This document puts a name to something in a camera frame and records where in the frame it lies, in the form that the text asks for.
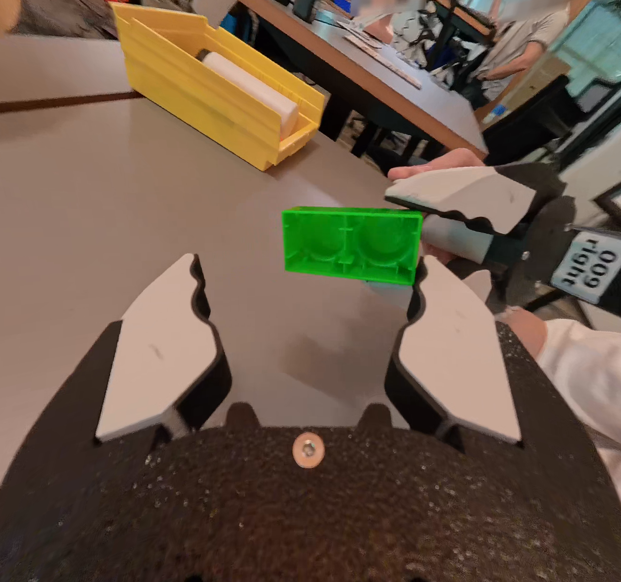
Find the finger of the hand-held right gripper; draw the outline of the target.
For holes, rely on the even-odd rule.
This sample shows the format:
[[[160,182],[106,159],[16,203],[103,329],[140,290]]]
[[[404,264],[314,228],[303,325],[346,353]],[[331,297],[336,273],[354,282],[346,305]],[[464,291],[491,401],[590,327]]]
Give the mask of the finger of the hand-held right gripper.
[[[537,190],[485,166],[422,172],[395,181],[384,193],[387,202],[494,236],[511,233],[536,196]]]
[[[474,231],[460,221],[426,216],[422,226],[422,256],[433,256],[445,265],[456,259],[481,265],[496,237]]]

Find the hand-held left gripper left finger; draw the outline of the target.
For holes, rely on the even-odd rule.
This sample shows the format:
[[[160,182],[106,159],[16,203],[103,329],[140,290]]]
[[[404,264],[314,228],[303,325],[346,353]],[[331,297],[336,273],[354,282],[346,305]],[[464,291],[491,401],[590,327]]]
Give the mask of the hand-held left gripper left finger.
[[[96,438],[107,442],[150,427],[172,439],[189,436],[231,387],[199,256],[185,254],[122,316]]]

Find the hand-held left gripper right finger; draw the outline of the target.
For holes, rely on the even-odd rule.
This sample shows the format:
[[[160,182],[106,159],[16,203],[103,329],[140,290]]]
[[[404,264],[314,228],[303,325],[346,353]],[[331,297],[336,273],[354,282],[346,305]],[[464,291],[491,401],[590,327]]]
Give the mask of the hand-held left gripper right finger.
[[[419,261],[407,322],[386,372],[386,396],[408,427],[459,447],[458,428],[522,440],[494,315],[491,275],[464,279],[432,255]]]

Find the green plastic object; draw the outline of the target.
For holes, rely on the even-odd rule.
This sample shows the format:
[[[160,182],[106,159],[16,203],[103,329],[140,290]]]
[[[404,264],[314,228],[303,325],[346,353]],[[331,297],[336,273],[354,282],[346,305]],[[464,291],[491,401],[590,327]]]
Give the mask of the green plastic object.
[[[406,209],[298,206],[284,210],[288,272],[412,286],[423,214]]]

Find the white cylinder with black cap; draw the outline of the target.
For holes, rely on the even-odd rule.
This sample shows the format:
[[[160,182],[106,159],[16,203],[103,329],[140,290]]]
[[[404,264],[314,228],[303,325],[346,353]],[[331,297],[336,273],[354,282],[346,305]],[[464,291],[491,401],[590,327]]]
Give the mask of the white cylinder with black cap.
[[[281,140],[289,137],[296,130],[299,116],[299,107],[296,102],[216,52],[206,49],[200,50],[196,59],[208,69],[278,113],[281,123]]]

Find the yellow plastic bin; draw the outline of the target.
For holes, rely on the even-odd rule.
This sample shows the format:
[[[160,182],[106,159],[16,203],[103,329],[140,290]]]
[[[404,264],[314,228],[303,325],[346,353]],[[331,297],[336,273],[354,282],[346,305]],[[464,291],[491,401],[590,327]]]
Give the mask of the yellow plastic bin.
[[[132,88],[253,167],[266,171],[302,149],[319,129],[324,97],[305,81],[200,15],[111,4]],[[296,107],[282,117],[198,59],[206,50]]]

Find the person's right forearm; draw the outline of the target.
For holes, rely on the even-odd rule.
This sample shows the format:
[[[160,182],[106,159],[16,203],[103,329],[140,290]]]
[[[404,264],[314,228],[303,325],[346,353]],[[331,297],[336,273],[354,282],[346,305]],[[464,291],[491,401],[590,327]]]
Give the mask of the person's right forearm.
[[[546,322],[521,307],[506,307],[496,320],[511,329],[534,359],[540,355],[548,337]]]

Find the person's right hand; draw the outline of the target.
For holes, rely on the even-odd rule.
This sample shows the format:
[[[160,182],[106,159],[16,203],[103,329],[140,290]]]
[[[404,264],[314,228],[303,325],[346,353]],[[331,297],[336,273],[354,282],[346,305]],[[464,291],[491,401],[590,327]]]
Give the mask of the person's right hand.
[[[476,154],[469,149],[459,148],[429,161],[422,158],[412,158],[407,166],[390,168],[386,176],[391,182],[395,182],[433,170],[479,166],[485,166],[485,163]]]

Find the grey desk with wooden edge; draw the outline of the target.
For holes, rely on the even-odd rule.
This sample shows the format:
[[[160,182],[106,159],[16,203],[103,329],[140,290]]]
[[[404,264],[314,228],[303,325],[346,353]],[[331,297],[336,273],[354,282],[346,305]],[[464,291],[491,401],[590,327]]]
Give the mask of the grey desk with wooden edge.
[[[419,82],[409,83],[346,39],[347,32],[296,17],[291,7],[274,0],[237,0],[257,14],[267,32],[295,68],[330,93],[319,131],[337,140],[352,111],[378,128],[422,134],[429,143],[424,156],[442,149],[467,148],[479,159],[488,155],[479,124],[468,101],[441,88],[425,70],[407,66],[389,47],[380,55]]]

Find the paper sheet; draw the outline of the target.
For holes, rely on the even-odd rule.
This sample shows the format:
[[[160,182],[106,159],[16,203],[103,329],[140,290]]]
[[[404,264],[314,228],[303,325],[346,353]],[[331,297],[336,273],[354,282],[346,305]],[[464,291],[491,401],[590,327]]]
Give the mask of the paper sheet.
[[[398,66],[396,66],[394,63],[392,63],[390,60],[388,60],[384,56],[382,56],[379,53],[378,50],[372,48],[370,45],[365,43],[360,38],[358,38],[356,36],[353,36],[353,35],[346,35],[344,37],[344,39],[347,40],[352,45],[356,46],[359,50],[363,51],[370,58],[372,58],[376,62],[380,63],[387,70],[390,70],[392,73],[394,73],[395,75],[400,77],[402,80],[408,82],[408,84],[412,85],[413,87],[415,87],[418,90],[422,89],[422,83],[417,78],[415,78],[411,74],[405,72],[404,70],[400,69]]]

